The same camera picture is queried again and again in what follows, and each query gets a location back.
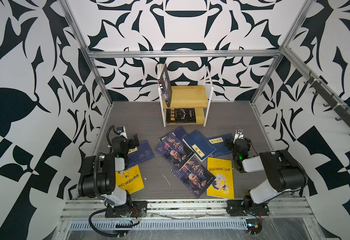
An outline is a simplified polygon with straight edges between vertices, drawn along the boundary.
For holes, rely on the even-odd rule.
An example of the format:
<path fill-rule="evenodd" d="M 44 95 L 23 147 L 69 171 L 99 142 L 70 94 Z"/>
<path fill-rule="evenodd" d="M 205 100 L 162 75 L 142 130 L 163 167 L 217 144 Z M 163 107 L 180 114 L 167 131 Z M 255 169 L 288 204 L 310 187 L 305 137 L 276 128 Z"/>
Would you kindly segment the yellow book right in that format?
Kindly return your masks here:
<path fill-rule="evenodd" d="M 235 199 L 233 169 L 230 160 L 208 158 L 207 169 L 215 176 L 206 194 L 210 197 Z"/>

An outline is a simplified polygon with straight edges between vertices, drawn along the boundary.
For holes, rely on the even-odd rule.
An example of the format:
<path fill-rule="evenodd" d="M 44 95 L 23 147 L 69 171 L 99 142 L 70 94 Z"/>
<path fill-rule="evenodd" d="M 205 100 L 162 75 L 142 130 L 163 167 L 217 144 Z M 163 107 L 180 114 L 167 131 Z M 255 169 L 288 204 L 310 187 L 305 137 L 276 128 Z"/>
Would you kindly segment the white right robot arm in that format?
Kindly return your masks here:
<path fill-rule="evenodd" d="M 243 198 L 245 209 L 267 203 L 284 192 L 300 191 L 308 184 L 304 168 L 287 150 L 263 152 L 249 158 L 249 139 L 226 139 L 224 144 L 232 151 L 234 166 L 239 172 L 264 171 L 267 176 L 264 182 Z"/>

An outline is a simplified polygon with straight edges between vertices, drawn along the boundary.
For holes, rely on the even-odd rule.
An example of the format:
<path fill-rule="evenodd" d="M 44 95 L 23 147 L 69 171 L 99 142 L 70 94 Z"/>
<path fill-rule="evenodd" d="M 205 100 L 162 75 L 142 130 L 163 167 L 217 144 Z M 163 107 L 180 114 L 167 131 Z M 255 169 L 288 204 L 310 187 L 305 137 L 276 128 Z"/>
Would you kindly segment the yellow book left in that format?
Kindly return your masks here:
<path fill-rule="evenodd" d="M 145 188 L 141 171 L 138 165 L 125 171 L 116 172 L 116 185 L 129 194 L 133 194 Z"/>

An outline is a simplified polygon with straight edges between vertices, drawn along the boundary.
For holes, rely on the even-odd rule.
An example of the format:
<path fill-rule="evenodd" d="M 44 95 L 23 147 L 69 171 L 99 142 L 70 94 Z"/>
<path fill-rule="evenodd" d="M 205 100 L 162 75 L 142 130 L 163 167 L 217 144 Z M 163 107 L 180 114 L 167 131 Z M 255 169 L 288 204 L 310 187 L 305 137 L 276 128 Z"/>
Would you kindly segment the thick blue book yellow label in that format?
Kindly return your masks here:
<path fill-rule="evenodd" d="M 183 142 L 194 151 L 195 156 L 203 162 L 209 156 L 211 156 L 216 148 L 212 143 L 199 131 L 195 130 L 185 136 Z"/>

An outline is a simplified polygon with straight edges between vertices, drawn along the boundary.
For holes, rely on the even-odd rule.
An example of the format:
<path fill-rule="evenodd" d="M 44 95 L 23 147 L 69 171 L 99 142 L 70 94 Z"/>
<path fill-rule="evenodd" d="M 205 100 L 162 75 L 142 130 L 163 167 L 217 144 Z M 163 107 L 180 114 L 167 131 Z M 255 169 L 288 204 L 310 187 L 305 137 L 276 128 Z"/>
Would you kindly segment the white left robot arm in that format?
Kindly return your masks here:
<path fill-rule="evenodd" d="M 116 184 L 116 173 L 127 170 L 130 165 L 129 150 L 139 145 L 137 134 L 132 139 L 118 136 L 111 140 L 108 154 L 86 157 L 78 183 L 79 196 L 97 198 L 112 207 L 131 207 L 130 194 Z"/>

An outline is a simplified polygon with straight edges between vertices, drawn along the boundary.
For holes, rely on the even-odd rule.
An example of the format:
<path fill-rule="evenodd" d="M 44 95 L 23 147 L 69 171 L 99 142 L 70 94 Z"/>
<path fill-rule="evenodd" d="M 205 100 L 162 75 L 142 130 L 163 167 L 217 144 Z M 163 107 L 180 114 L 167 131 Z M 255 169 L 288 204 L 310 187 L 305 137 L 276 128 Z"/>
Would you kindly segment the black book yellow title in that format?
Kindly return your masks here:
<path fill-rule="evenodd" d="M 197 120 L 194 108 L 166 109 L 167 124 L 193 124 L 196 122 Z"/>

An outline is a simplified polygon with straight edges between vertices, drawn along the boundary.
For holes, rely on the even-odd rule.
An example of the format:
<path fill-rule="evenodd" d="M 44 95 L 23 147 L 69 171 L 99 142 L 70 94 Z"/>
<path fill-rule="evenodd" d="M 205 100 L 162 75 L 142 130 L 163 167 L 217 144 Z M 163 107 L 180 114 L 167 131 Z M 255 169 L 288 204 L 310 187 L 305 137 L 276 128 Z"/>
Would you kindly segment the purple portrait book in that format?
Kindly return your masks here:
<path fill-rule="evenodd" d="M 171 133 L 164 137 L 155 150 L 178 171 L 194 156 L 193 150 Z"/>
<path fill-rule="evenodd" d="M 194 158 L 189 160 L 180 170 L 172 168 L 172 172 L 197 199 L 215 181 L 215 176 Z"/>

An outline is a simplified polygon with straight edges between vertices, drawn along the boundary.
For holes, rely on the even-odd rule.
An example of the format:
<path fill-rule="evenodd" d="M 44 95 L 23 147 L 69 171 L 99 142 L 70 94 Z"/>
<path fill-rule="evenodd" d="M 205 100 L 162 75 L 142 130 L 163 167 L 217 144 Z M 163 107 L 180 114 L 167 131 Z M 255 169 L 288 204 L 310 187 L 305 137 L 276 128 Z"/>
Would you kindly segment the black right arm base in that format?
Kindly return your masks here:
<path fill-rule="evenodd" d="M 255 204 L 250 198 L 242 200 L 227 200 L 226 212 L 232 216 L 268 216 L 269 207 L 267 203 Z"/>

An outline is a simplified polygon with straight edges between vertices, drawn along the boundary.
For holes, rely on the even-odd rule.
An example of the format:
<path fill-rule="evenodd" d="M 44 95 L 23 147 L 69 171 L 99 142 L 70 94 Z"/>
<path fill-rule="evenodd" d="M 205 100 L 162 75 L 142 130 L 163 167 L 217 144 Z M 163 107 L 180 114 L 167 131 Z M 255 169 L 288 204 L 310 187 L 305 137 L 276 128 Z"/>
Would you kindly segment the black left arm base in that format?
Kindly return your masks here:
<path fill-rule="evenodd" d="M 138 218 L 147 213 L 148 202 L 147 201 L 132 201 L 122 206 L 107 207 L 105 217 L 106 218 Z"/>

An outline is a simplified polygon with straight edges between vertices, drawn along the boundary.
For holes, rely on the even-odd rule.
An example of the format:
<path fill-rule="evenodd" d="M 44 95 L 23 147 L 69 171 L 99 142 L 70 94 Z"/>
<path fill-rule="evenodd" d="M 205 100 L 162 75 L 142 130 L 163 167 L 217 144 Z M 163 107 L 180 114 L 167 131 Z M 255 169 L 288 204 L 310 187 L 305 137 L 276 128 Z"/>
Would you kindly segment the black standing book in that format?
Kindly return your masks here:
<path fill-rule="evenodd" d="M 157 64 L 157 70 L 158 70 L 157 74 L 158 74 L 159 86 L 164 96 L 167 107 L 169 108 L 172 102 L 173 91 L 172 91 L 172 86 L 169 78 L 167 65 Z"/>

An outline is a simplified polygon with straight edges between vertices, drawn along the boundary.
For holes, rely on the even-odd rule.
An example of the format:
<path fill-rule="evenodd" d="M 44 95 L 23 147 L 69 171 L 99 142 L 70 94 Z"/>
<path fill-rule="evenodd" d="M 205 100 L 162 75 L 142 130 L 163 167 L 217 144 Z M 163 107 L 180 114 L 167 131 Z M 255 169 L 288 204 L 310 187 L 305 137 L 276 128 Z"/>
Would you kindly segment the grey wall hook rail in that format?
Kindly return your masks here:
<path fill-rule="evenodd" d="M 323 107 L 337 114 L 336 121 L 343 121 L 350 128 L 350 106 L 342 100 L 322 79 L 309 71 L 309 79 L 304 83 L 313 88 L 313 95 L 324 100 Z"/>

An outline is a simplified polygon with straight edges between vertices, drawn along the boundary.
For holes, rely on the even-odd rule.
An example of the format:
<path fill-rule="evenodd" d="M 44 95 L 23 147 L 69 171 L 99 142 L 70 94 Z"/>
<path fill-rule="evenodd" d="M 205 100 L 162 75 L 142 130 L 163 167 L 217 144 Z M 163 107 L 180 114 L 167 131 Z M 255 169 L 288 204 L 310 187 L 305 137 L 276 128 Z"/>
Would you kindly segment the wooden white-framed bookshelf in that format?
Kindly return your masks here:
<path fill-rule="evenodd" d="M 170 108 L 194 108 L 196 113 L 195 124 L 205 127 L 214 93 L 214 85 L 209 68 L 205 68 L 202 85 L 174 86 L 172 90 L 173 96 Z"/>

